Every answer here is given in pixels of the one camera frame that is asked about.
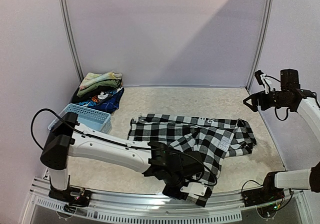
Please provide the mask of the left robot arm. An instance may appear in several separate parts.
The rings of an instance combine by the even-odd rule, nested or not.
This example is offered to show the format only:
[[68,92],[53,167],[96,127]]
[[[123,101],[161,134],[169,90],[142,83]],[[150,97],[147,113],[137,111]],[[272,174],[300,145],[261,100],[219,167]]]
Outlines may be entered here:
[[49,197],[71,206],[87,207],[92,192],[70,185],[69,157],[98,160],[156,177],[165,183],[162,193],[178,200],[189,195],[203,197],[209,188],[191,180],[205,171],[198,151],[183,153],[160,142],[116,138],[86,126],[76,113],[68,112],[51,128],[40,161],[49,170]]

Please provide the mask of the green folded garment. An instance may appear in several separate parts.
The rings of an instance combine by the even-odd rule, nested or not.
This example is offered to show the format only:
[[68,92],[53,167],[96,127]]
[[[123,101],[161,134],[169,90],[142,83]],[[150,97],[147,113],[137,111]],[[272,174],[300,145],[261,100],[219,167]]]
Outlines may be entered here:
[[110,91],[110,90],[119,88],[121,84],[122,84],[121,79],[110,79],[106,81],[101,81],[89,86],[86,89],[79,90],[76,93],[76,96],[79,98],[93,97],[97,94],[100,94],[103,91]]

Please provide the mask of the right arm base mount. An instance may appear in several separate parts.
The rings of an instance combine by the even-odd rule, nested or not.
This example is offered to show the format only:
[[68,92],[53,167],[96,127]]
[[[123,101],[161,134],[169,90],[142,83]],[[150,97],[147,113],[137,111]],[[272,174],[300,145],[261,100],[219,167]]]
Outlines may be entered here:
[[[283,200],[285,198],[284,189],[275,186],[275,176],[278,172],[269,172],[263,183],[260,184],[255,180],[246,181],[241,188],[241,196],[245,207],[251,207],[261,204],[266,204],[276,200]],[[252,182],[259,186],[259,188],[244,190],[247,183]]]

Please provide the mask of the black white checkered shirt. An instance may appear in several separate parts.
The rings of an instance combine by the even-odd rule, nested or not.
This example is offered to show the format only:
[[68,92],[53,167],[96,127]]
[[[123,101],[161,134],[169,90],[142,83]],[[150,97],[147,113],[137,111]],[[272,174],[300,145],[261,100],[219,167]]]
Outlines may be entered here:
[[225,157],[250,154],[256,139],[249,123],[242,119],[209,119],[201,117],[147,114],[133,118],[128,139],[155,141],[183,153],[198,151],[204,164],[204,173],[191,180],[208,185],[203,197],[189,195],[188,202],[204,207],[218,183]]

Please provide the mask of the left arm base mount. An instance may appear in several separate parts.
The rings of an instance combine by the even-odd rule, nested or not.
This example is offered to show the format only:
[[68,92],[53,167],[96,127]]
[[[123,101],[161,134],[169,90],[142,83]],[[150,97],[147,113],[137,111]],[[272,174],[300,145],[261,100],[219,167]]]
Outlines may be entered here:
[[92,199],[92,191],[85,188],[76,188],[70,186],[70,177],[68,178],[67,188],[65,190],[58,190],[53,187],[51,179],[50,191],[48,196],[52,199],[66,202],[69,206],[72,207],[88,207]]

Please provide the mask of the left aluminium frame post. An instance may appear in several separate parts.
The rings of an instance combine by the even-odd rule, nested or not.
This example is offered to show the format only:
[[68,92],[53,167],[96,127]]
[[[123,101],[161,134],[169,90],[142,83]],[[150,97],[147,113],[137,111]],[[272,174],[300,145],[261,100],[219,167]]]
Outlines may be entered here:
[[74,65],[78,80],[79,80],[79,82],[81,82],[84,78],[84,74],[82,71],[81,62],[80,62],[78,52],[76,49],[76,43],[75,43],[75,38],[74,38],[72,26],[71,26],[71,20],[70,20],[67,0],[59,0],[59,1],[60,1],[59,4],[60,4],[60,8],[61,8],[62,20],[63,20],[63,24],[64,24],[64,29],[66,32],[65,34],[66,34],[71,58],[73,61],[73,65]]

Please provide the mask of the right aluminium frame post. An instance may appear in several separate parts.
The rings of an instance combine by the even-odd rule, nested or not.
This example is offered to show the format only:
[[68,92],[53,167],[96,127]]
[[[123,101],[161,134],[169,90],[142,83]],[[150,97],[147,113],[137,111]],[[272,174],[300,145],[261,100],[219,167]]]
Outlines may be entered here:
[[265,0],[265,3],[264,3],[264,8],[263,8],[264,10],[262,13],[262,20],[261,20],[261,27],[260,27],[259,36],[258,36],[257,48],[255,50],[253,64],[249,72],[249,76],[248,76],[246,87],[245,87],[247,91],[250,91],[253,85],[253,81],[255,78],[254,73],[257,71],[258,63],[263,51],[263,46],[265,43],[268,24],[269,24],[270,15],[271,15],[272,1],[273,0]]

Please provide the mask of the light blue plastic basket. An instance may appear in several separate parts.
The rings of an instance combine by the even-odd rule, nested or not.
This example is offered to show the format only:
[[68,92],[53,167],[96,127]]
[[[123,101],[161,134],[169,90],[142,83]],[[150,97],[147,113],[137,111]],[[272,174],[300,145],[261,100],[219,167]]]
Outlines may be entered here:
[[111,115],[106,112],[94,110],[91,108],[79,106],[76,104],[68,104],[60,113],[63,117],[68,112],[78,114],[78,122],[85,124],[87,127],[108,134],[112,129]]

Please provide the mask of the aluminium front rail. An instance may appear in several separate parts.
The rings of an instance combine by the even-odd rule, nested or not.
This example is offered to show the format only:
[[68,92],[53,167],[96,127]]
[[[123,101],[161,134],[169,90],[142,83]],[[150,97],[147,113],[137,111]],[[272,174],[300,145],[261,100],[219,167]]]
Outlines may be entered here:
[[86,208],[64,210],[49,198],[50,184],[35,178],[24,224],[309,224],[303,192],[258,207],[245,207],[239,191],[214,194],[199,207],[163,195],[93,190]]

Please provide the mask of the floral pastel cloth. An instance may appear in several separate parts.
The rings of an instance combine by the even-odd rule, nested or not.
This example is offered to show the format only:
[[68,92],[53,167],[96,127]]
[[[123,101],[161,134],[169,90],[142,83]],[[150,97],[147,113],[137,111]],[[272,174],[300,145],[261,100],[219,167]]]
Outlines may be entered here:
[[122,79],[122,74],[121,73],[115,73],[114,71],[110,71],[104,74],[95,74],[95,73],[91,73],[89,72],[84,79],[82,80],[79,89],[80,90],[84,90],[88,87],[90,87],[91,85],[101,82],[101,81],[105,81],[105,80],[110,80],[110,79]]

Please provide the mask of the aluminium frame post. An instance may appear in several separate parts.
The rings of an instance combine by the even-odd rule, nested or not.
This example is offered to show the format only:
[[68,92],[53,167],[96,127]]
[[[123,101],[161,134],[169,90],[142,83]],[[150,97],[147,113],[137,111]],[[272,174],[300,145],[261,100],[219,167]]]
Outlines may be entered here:
[[84,78],[84,74],[82,71],[81,62],[80,62],[78,52],[76,49],[76,43],[75,43],[75,38],[74,38],[72,26],[71,26],[71,20],[70,20],[67,0],[59,0],[59,1],[60,1],[59,4],[60,4],[60,8],[61,8],[62,20],[63,20],[63,24],[64,24],[64,29],[66,32],[65,34],[66,34],[71,58],[73,61],[73,65],[74,65],[78,80],[79,80],[79,82],[81,82]]
[[269,24],[270,15],[271,15],[272,1],[273,0],[265,0],[265,3],[264,3],[264,8],[263,8],[264,10],[262,13],[262,20],[261,20],[261,27],[260,27],[259,36],[258,36],[257,48],[255,50],[253,64],[249,72],[249,76],[248,76],[246,87],[245,87],[247,91],[250,91],[253,85],[253,81],[255,78],[254,73],[257,71],[258,63],[263,51],[263,46],[265,43],[268,24]]

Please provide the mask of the blue patterned garment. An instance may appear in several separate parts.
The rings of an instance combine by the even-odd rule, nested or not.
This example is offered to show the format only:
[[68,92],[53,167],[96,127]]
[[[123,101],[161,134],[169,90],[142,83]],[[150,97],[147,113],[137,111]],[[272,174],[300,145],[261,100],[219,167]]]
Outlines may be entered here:
[[119,109],[124,91],[123,87],[111,91],[103,91],[87,101],[77,103],[77,105],[112,114]]

